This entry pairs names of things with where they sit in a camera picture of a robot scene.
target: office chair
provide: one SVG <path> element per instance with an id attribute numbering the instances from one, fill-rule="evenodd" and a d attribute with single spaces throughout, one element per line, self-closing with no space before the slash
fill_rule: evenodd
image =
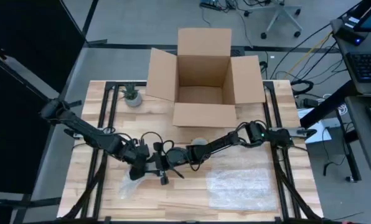
<path id="1" fill-rule="evenodd" d="M 274 13 L 274 16 L 270 22 L 270 24 L 268 24 L 268 27 L 266 29 L 266 32 L 263 32 L 260 34 L 260 37 L 262 39 L 266 39 L 267 38 L 267 32 L 271 29 L 271 26 L 273 26 L 275 20 L 277 20 L 278 16 L 280 14 L 284 15 L 286 19 L 289 19 L 292 24 L 298 28 L 298 31 L 296 31 L 293 35 L 294 37 L 299 37 L 300 36 L 300 32 L 303 30 L 303 28 L 299 25 L 299 23 L 296 21 L 296 19 L 287 11 L 291 11 L 291 10 L 296 10 L 295 11 L 295 15 L 298 16 L 300 14 L 300 11 L 301 11 L 301 6 L 285 6 L 285 0 L 271 0 L 271 2 L 274 4 L 274 6 L 263 6 L 263 7 L 251 7 L 249 10 L 245 11 L 243 13 L 243 15 L 245 17 L 248 17 L 249 16 L 249 13 L 251 12 L 255 12 L 255 11 L 269 11 L 269 10 L 273 10 L 275 9 L 275 13 Z"/>

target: box flap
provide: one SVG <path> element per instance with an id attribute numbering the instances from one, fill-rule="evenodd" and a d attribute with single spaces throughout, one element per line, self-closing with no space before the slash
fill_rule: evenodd
<path id="1" fill-rule="evenodd" d="M 230 56 L 231 29 L 179 29 L 177 55 Z"/>
<path id="2" fill-rule="evenodd" d="M 258 56 L 231 58 L 235 103 L 266 101 Z"/>
<path id="3" fill-rule="evenodd" d="M 146 94 L 175 101 L 177 57 L 163 50 L 151 49 Z"/>
<path id="4" fill-rule="evenodd" d="M 173 125 L 188 127 L 235 128 L 234 105 L 175 103 Z"/>

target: wooden tabletop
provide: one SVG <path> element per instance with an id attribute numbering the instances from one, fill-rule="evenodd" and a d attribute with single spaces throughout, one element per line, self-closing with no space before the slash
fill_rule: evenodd
<path id="1" fill-rule="evenodd" d="M 283 126 L 299 127 L 298 113 L 289 81 L 278 80 L 274 81 L 274 84 Z M 104 81 L 91 81 L 83 107 L 82 119 L 94 126 L 97 126 L 104 86 Z M 147 131 L 155 131 L 162 136 L 163 140 L 172 139 L 176 146 L 180 147 L 190 144 L 195 138 L 212 141 L 233 131 L 228 128 L 175 127 L 171 124 L 173 102 L 146 96 L 144 87 L 139 89 L 144 100 L 141 106 L 130 108 L 123 100 L 118 100 L 114 122 L 116 131 L 138 139 Z M 268 92 L 266 94 L 271 120 L 275 124 L 270 96 Z M 104 127 L 107 126 L 110 105 L 111 96 L 108 100 Z M 236 110 L 239 123 L 256 119 L 265 120 L 261 103 L 237 106 Z M 153 142 L 158 141 L 158 138 L 148 134 L 145 140 L 151 151 Z M 303 140 L 294 141 L 297 146 L 306 148 Z M 79 146 L 73 150 L 57 217 L 65 215 L 84 191 L 91 156 L 92 149 L 88 146 Z M 212 155 L 197 172 L 192 171 L 187 165 L 178 167 L 177 170 L 185 179 L 169 171 L 167 174 L 170 183 L 161 186 L 159 177 L 148 175 L 134 189 L 134 192 L 124 194 L 123 179 L 129 165 L 109 157 L 99 220 L 111 216 L 112 220 L 132 221 L 273 221 L 274 217 L 281 216 L 281 208 L 271 158 L 268 143 L 253 149 L 234 146 Z M 313 211 L 322 217 L 307 152 L 291 148 L 289 159 L 296 189 Z M 235 178 L 245 173 L 251 174 L 251 176 L 241 175 L 242 178 L 250 181 L 247 189 L 239 187 L 244 186 L 241 181 L 245 183 L 245 179 Z M 236 174 L 236 176 L 227 177 L 226 174 Z M 217 185 L 216 177 L 224 178 L 219 180 L 229 183 L 225 189 L 220 191 L 223 186 Z M 237 193 L 234 196 L 234 194 L 226 194 L 225 190 Z M 217 192 L 227 195 L 226 200 L 221 200 L 223 195 L 218 196 Z M 291 200 L 287 190 L 286 194 L 289 214 L 292 217 Z M 94 198 L 95 191 L 90 200 L 89 217 L 92 215 Z"/>

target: cardboard box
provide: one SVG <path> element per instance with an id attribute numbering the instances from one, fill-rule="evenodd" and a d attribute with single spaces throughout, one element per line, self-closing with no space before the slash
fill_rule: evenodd
<path id="1" fill-rule="evenodd" d="M 234 128 L 235 105 L 265 101 L 258 57 L 230 48 L 230 29 L 186 28 L 177 56 L 151 50 L 146 94 L 174 102 L 173 125 Z"/>

